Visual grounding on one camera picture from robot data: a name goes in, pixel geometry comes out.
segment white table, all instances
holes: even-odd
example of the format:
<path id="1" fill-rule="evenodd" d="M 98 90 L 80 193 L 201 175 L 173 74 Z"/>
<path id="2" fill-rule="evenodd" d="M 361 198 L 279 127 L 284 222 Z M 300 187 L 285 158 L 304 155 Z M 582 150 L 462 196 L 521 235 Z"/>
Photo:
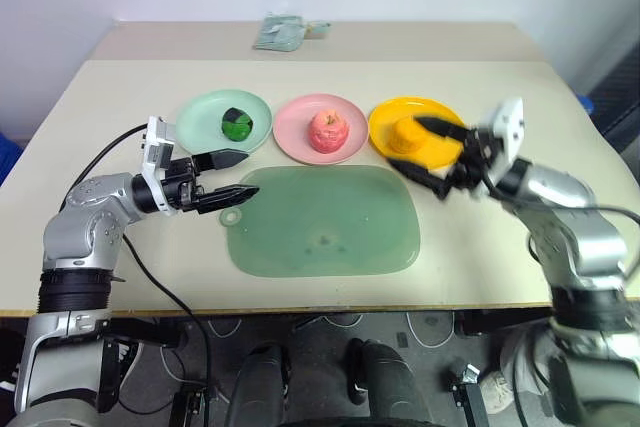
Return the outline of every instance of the white table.
<path id="1" fill-rule="evenodd" d="M 535 46 L 509 24 L 337 25 L 327 40 L 305 43 L 290 56 L 251 51 L 256 30 L 256 24 L 248 23 L 125 24 L 105 39 L 0 189 L 2 315 L 35 310 L 43 229 L 69 184 L 95 154 L 148 115 L 172 121 L 190 98 L 222 88 L 251 91 L 274 112 L 311 92 L 343 96 L 366 113 L 396 96 L 430 97 L 449 105 L 468 124 L 479 121 L 502 98 L 518 95 L 524 98 L 527 122 L 522 156 L 585 180 L 602 203 L 640 211 L 640 190 L 624 162 Z M 379 31 L 386 34 L 376 37 L 376 56 L 368 45 Z M 390 40 L 390 31 L 400 32 L 404 40 Z M 369 32 L 362 35 L 366 43 L 357 32 Z M 206 48 L 197 49 L 196 44 Z M 138 137 L 124 142 L 93 174 L 138 172 L 139 144 Z M 181 154 L 176 149 L 174 158 Z M 368 144 L 347 164 L 386 167 Z M 276 165 L 296 164 L 269 138 L 242 164 L 200 179 L 212 189 Z M 422 245 L 415 263 L 393 274 L 290 279 L 245 274 L 229 259 L 216 213 L 171 218 L 155 214 L 128 232 L 150 270 L 203 312 L 548 304 L 542 271 L 525 247 L 526 230 L 497 202 L 475 202 L 453 192 L 441 203 L 426 189 L 407 186 L 418 212 Z M 637 230 L 630 222 L 613 221 L 635 254 L 640 245 Z M 117 312 L 177 310 L 143 277 L 124 248 L 117 275 L 127 280 L 113 283 L 111 306 Z M 640 296 L 640 279 L 628 295 Z"/>

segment wire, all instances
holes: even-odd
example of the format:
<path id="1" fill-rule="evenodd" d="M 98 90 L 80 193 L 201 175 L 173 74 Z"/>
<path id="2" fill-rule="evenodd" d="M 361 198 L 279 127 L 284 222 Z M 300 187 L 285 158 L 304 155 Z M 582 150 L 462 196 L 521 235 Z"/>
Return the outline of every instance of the wire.
<path id="1" fill-rule="evenodd" d="M 350 329 L 351 327 L 355 327 L 360 322 L 362 322 L 362 319 L 364 318 L 364 314 L 358 315 L 358 318 L 356 320 L 354 320 L 350 324 L 346 324 L 346 325 L 345 324 L 339 324 L 338 322 L 334 322 L 333 320 L 331 320 L 326 315 L 323 315 L 322 318 L 325 320 L 325 322 L 327 322 L 327 324 L 333 325 L 334 327 L 340 327 L 341 329 Z"/>
<path id="2" fill-rule="evenodd" d="M 96 155 L 94 157 L 94 159 L 89 162 L 89 165 L 87 165 L 84 170 L 82 172 L 80 172 L 80 175 L 78 175 L 78 177 L 76 178 L 76 180 L 73 181 L 73 184 L 71 184 L 71 187 L 69 187 L 69 190 L 67 191 L 67 194 L 64 196 L 64 200 L 62 201 L 62 204 L 60 205 L 60 210 L 64 209 L 65 203 L 67 201 L 67 196 L 69 195 L 69 193 L 73 190 L 73 188 L 78 185 L 80 182 L 82 182 L 84 180 L 84 178 L 89 174 L 89 172 L 91 172 L 93 170 L 93 168 L 98 165 L 98 163 L 116 146 L 118 145 L 120 142 L 122 142 L 123 140 L 127 139 L 128 137 L 131 137 L 133 134 L 140 132 L 144 129 L 147 128 L 147 124 L 140 124 L 136 127 L 134 127 L 133 129 L 127 130 L 124 134 L 116 137 L 115 139 L 113 139 L 104 149 L 102 149 L 100 151 L 100 153 L 98 155 Z"/>
<path id="3" fill-rule="evenodd" d="M 238 329 L 242 325 L 242 319 L 238 319 L 238 323 L 236 324 L 236 326 L 233 329 L 231 329 L 229 332 L 227 332 L 226 334 L 218 333 L 218 331 L 213 327 L 213 324 L 211 323 L 210 320 L 207 320 L 207 324 L 209 324 L 209 327 L 211 328 L 211 332 L 213 332 L 213 335 L 215 335 L 219 339 L 228 339 L 229 337 L 231 337 L 233 334 L 235 334 L 238 331 Z"/>
<path id="4" fill-rule="evenodd" d="M 624 209 L 622 207 L 615 207 L 612 205 L 584 205 L 584 206 L 568 206 L 568 205 L 557 205 L 557 204 L 548 205 L 542 202 L 518 199 L 512 195 L 507 195 L 504 192 L 501 192 L 493 184 L 493 182 L 491 182 L 491 179 L 489 178 L 489 175 L 487 174 L 486 171 L 482 172 L 482 182 L 487 187 L 487 190 L 489 190 L 489 193 L 493 198 L 495 198 L 496 200 L 499 200 L 500 202 L 507 202 L 517 207 L 524 207 L 526 209 L 537 210 L 542 212 L 549 211 L 549 210 L 565 210 L 565 211 L 571 211 L 571 212 L 609 212 L 612 214 L 618 214 L 618 215 L 623 215 L 625 217 L 628 217 L 629 219 L 633 220 L 637 224 L 638 228 L 640 228 L 640 215 L 628 209 Z M 639 269 L 640 269 L 640 252 L 638 253 L 638 256 L 636 257 L 636 259 L 631 264 L 631 267 L 627 269 L 627 272 L 625 273 L 625 280 L 627 281 L 631 280 L 636 275 Z"/>
<path id="5" fill-rule="evenodd" d="M 141 410 L 136 410 L 136 409 L 134 409 L 132 407 L 129 407 L 127 404 L 122 402 L 122 399 L 118 399 L 118 404 L 120 404 L 120 407 L 122 407 L 124 410 L 126 410 L 127 412 L 131 412 L 134 415 L 153 415 L 153 414 L 157 414 L 158 412 L 162 412 L 164 409 L 166 409 L 171 404 L 173 404 L 173 399 L 170 400 L 169 402 L 167 402 L 166 404 L 158 407 L 157 409 L 148 410 L 146 412 L 145 411 L 141 411 Z"/>
<path id="6" fill-rule="evenodd" d="M 140 352 L 142 352 L 143 346 L 144 346 L 144 344 L 138 344 L 138 347 L 141 349 Z M 180 368 L 182 369 L 182 375 L 184 376 L 185 373 L 186 373 L 186 370 L 185 370 L 185 367 L 184 367 L 184 363 L 182 362 L 182 359 L 178 356 L 178 354 L 176 354 L 175 352 L 173 352 L 173 354 L 176 356 L 176 359 L 178 360 L 178 363 L 180 364 Z M 135 360 L 133 361 L 133 363 L 129 367 L 129 370 L 127 371 L 127 374 L 126 374 L 125 378 L 122 380 L 122 383 L 120 384 L 120 389 L 122 389 L 122 386 L 124 385 L 125 381 L 129 378 L 129 374 L 133 371 L 133 367 L 137 364 L 138 360 L 141 357 L 142 357 L 142 354 L 139 354 L 139 355 L 136 356 Z M 153 414 L 157 414 L 158 412 L 161 412 L 164 409 L 166 409 L 167 407 L 169 407 L 173 403 L 173 400 L 170 400 L 166 404 L 161 405 L 160 407 L 157 407 L 155 409 L 148 410 L 148 411 L 137 410 L 137 409 L 134 409 L 133 407 L 129 407 L 127 404 L 125 404 L 122 401 L 122 397 L 120 397 L 120 396 L 118 397 L 118 403 L 120 404 L 120 406 L 124 410 L 126 410 L 127 412 L 130 412 L 132 414 L 135 414 L 135 415 L 153 415 Z"/>
<path id="7" fill-rule="evenodd" d="M 124 385 L 124 383 L 127 381 L 129 376 L 131 375 L 131 372 L 133 372 L 133 369 L 135 368 L 135 366 L 138 365 L 138 362 L 142 358 L 142 351 L 144 350 L 144 344 L 142 342 L 138 342 L 138 345 L 136 346 L 136 349 L 137 349 L 136 350 L 136 356 L 133 358 L 133 362 L 131 362 L 131 365 L 129 366 L 129 369 L 127 370 L 126 374 L 124 374 L 124 378 L 122 379 L 122 382 L 120 382 L 120 388 L 121 389 L 122 389 L 122 386 Z"/>
<path id="8" fill-rule="evenodd" d="M 456 314 L 453 310 L 451 311 L 451 330 L 444 338 L 444 340 L 438 342 L 437 344 L 425 344 L 422 340 L 420 340 L 420 338 L 416 334 L 416 331 L 413 329 L 413 324 L 411 323 L 411 316 L 409 315 L 409 312 L 405 312 L 404 315 L 407 317 L 407 324 L 409 325 L 409 330 L 411 331 L 413 338 L 416 339 L 416 342 L 418 342 L 426 349 L 437 349 L 438 347 L 442 347 L 444 344 L 449 342 L 449 340 L 451 340 L 451 337 L 453 337 L 453 332 L 456 326 Z"/>
<path id="9" fill-rule="evenodd" d="M 230 404 L 231 401 L 229 400 L 229 397 L 227 397 L 223 392 L 222 389 L 220 389 L 218 387 L 218 397 L 220 397 L 220 400 L 223 401 L 225 404 Z"/>
<path id="10" fill-rule="evenodd" d="M 540 257 L 538 257 L 538 254 L 536 254 L 536 251 L 534 249 L 533 237 L 531 237 L 531 234 L 527 234 L 527 250 L 529 251 L 529 255 L 533 258 L 533 260 L 540 263 Z"/>
<path id="11" fill-rule="evenodd" d="M 147 267 L 144 265 L 144 262 L 142 262 L 142 259 L 140 258 L 140 256 L 138 255 L 138 252 L 136 251 L 135 247 L 133 246 L 133 244 L 131 243 L 131 241 L 129 240 L 129 237 L 127 237 L 127 235 L 123 235 L 122 239 L 124 240 L 124 243 L 127 244 L 127 247 L 129 247 L 129 250 L 131 251 L 131 255 L 133 256 L 134 260 L 136 261 L 136 263 L 138 264 L 138 267 L 140 267 L 140 270 L 142 270 L 142 273 L 147 277 L 147 279 L 149 279 L 149 281 L 155 285 L 158 289 L 160 289 L 167 297 L 169 297 L 171 300 L 173 300 L 173 302 L 175 302 L 182 310 L 185 311 L 185 313 L 191 318 L 191 320 L 193 320 L 195 322 L 195 324 L 198 326 L 198 329 L 200 329 L 200 333 L 202 334 L 202 338 L 204 340 L 204 347 L 205 347 L 205 363 L 206 363 L 206 372 L 205 372 L 205 403 L 204 403 L 204 416 L 203 416 L 203 425 L 205 427 L 209 426 L 209 416 L 210 416 L 210 408 L 209 408 L 209 388 L 211 386 L 211 342 L 209 340 L 209 335 L 207 335 L 207 331 L 204 328 L 204 324 L 202 323 L 202 321 L 200 319 L 198 319 L 195 314 L 193 313 L 193 311 L 191 310 L 191 308 L 189 308 L 189 306 L 187 304 L 185 304 L 182 300 L 180 300 L 180 298 L 175 295 L 173 292 L 171 292 L 167 287 L 165 287 L 162 283 L 160 283 L 160 281 L 158 279 L 156 279 L 151 272 L 149 272 L 149 269 L 147 269 Z"/>
<path id="12" fill-rule="evenodd" d="M 71 190 L 77 186 L 80 182 L 82 182 L 85 177 L 89 174 L 89 172 L 91 172 L 91 170 L 116 146 L 118 145 L 120 142 L 122 142 L 123 140 L 127 139 L 128 137 L 132 136 L 133 134 L 135 134 L 136 132 L 140 132 L 144 129 L 146 129 L 147 124 L 140 124 L 137 127 L 134 127 L 128 131 L 126 131 L 125 133 L 123 133 L 122 135 L 118 136 L 117 138 L 115 138 L 111 143 L 109 143 L 104 149 L 102 149 L 100 151 L 100 153 L 98 155 L 95 156 L 95 158 L 89 163 L 89 165 L 87 165 L 84 170 L 80 173 L 80 175 L 78 175 L 78 177 L 76 178 L 76 180 L 73 182 L 73 184 L 71 185 L 71 187 L 69 188 L 69 190 L 67 191 L 67 194 L 65 195 L 65 199 L 62 201 L 62 204 L 60 205 L 60 210 L 62 210 L 65 206 L 66 203 L 66 198 L 69 195 L 69 192 L 71 192 Z M 205 372 L 205 379 L 206 379 L 206 385 L 205 385 L 205 403 L 204 403 L 204 415 L 203 415 L 203 425 L 205 427 L 209 427 L 209 418 L 210 418 L 210 406 L 209 406 L 209 388 L 211 386 L 211 345 L 209 342 L 209 335 L 207 334 L 206 329 L 204 328 L 204 324 L 200 321 L 200 319 L 198 319 L 195 314 L 193 313 L 193 311 L 189 308 L 189 306 L 187 304 L 185 304 L 182 300 L 180 300 L 180 298 L 175 295 L 173 292 L 171 292 L 167 287 L 165 287 L 162 283 L 160 283 L 160 281 L 158 281 L 152 274 L 151 272 L 149 272 L 149 270 L 147 269 L 147 267 L 144 265 L 144 262 L 142 262 L 142 259 L 140 258 L 140 256 L 138 255 L 138 252 L 136 251 L 135 247 L 133 246 L 133 244 L 131 243 L 131 241 L 129 240 L 129 237 L 127 237 L 127 235 L 123 235 L 122 239 L 124 240 L 125 244 L 127 244 L 127 247 L 129 248 L 129 250 L 131 251 L 131 255 L 133 256 L 134 260 L 136 261 L 136 263 L 138 264 L 138 267 L 140 267 L 140 270 L 142 270 L 142 273 L 147 277 L 147 279 L 149 279 L 149 281 L 155 285 L 158 289 L 160 289 L 167 297 L 169 297 L 174 303 L 176 303 L 182 310 L 185 311 L 185 313 L 195 322 L 195 324 L 198 326 L 198 329 L 200 330 L 200 333 L 202 334 L 202 338 L 204 340 L 204 345 L 205 345 L 205 361 L 206 361 L 206 372 Z"/>
<path id="13" fill-rule="evenodd" d="M 534 327 L 534 329 L 539 329 L 540 333 L 542 333 L 543 335 L 547 335 L 547 330 L 549 329 L 549 324 L 540 324 Z M 529 343 L 530 343 L 530 357 L 529 357 L 529 362 L 531 365 L 533 365 L 533 371 L 536 374 L 536 376 L 538 377 L 538 379 L 540 379 L 540 381 L 544 384 L 544 386 L 547 388 L 547 390 L 551 390 L 551 383 L 549 382 L 549 379 L 547 379 L 542 372 L 540 372 L 540 369 L 538 368 L 538 364 L 536 363 L 536 337 L 531 336 L 529 339 Z"/>
<path id="14" fill-rule="evenodd" d="M 291 332 L 293 332 L 294 334 L 296 332 L 301 331 L 302 329 L 306 329 L 307 327 L 309 327 L 311 324 L 315 324 L 316 322 L 319 322 L 322 320 L 323 316 L 317 316 L 317 317 L 311 317 L 308 318 L 306 320 L 303 320 L 302 322 L 295 324 L 293 326 L 293 328 L 291 329 Z"/>
<path id="15" fill-rule="evenodd" d="M 169 365 L 167 364 L 167 359 L 164 356 L 164 347 L 160 347 L 160 359 L 162 359 L 162 365 L 164 366 L 164 370 L 167 372 L 167 375 L 169 377 L 171 377 L 173 380 L 177 381 L 177 382 L 182 382 L 185 384 L 198 384 L 198 385 L 204 385 L 203 382 L 200 382 L 198 380 L 188 380 L 188 379 L 182 379 L 180 377 L 178 377 L 176 374 L 174 374 L 173 372 L 171 372 L 171 369 L 169 368 Z"/>

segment yellow plate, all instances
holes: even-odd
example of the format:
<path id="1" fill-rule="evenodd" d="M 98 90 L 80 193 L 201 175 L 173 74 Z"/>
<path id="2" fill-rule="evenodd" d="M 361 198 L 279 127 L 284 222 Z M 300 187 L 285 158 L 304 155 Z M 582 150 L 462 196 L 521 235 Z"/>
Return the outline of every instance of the yellow plate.
<path id="1" fill-rule="evenodd" d="M 435 100 L 421 97 L 397 97 L 378 105 L 369 116 L 371 143 L 384 157 L 410 160 L 428 169 L 446 167 L 456 161 L 462 144 L 449 138 L 426 133 L 421 146 L 412 152 L 396 151 L 390 143 L 393 126 L 406 117 L 432 115 L 464 126 L 455 112 Z"/>

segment plate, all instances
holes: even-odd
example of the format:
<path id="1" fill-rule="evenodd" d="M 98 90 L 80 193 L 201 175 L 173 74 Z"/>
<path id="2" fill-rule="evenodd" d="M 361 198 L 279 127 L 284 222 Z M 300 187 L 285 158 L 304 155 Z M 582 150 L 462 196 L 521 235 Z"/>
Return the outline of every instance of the plate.
<path id="1" fill-rule="evenodd" d="M 222 116 L 235 107 L 253 120 L 249 136 L 240 142 L 228 139 L 222 133 Z M 216 90 L 191 100 L 176 121 L 178 143 L 191 155 L 220 149 L 238 149 L 253 152 L 271 132 L 271 109 L 257 95 L 244 90 Z"/>
<path id="2" fill-rule="evenodd" d="M 313 117 L 322 110 L 334 109 L 349 123 L 349 136 L 342 147 L 330 154 L 315 150 L 307 129 Z M 309 94 L 293 99 L 276 114 L 273 136 L 289 157 L 310 165 L 344 162 L 362 148 L 369 136 L 367 118 L 347 99 L 331 94 Z"/>
<path id="3" fill-rule="evenodd" d="M 427 132 L 422 146 L 413 152 L 400 153 L 391 147 L 389 138 L 396 122 L 405 117 L 433 115 L 464 126 L 464 123 L 449 107 L 440 102 L 421 97 L 397 97 L 378 105 L 369 116 L 371 143 L 384 157 L 409 160 L 427 169 L 446 167 L 456 161 L 462 144 L 453 139 L 442 138 Z"/>

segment green silicone mat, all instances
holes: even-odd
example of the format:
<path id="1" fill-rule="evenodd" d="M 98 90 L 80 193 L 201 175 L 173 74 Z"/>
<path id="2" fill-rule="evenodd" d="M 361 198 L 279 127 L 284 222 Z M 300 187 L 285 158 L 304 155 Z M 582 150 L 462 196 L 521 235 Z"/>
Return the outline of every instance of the green silicone mat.
<path id="1" fill-rule="evenodd" d="M 250 201 L 220 213 L 229 254 L 262 277 L 371 275 L 410 266 L 420 228 L 403 182 L 371 166 L 269 167 Z"/>

